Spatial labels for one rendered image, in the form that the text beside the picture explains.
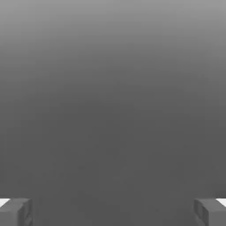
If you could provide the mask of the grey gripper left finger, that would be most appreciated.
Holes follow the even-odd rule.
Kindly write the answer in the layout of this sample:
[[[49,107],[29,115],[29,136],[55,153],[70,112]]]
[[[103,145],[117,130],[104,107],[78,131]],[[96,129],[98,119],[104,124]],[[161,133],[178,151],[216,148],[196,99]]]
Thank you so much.
[[[33,201],[0,198],[0,226],[33,226]]]

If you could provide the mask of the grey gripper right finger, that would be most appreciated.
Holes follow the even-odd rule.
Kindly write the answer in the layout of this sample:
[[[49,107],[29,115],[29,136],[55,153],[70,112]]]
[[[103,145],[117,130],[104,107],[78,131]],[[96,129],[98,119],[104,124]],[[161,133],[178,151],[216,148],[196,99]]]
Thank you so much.
[[[194,199],[197,226],[226,226],[226,198]]]

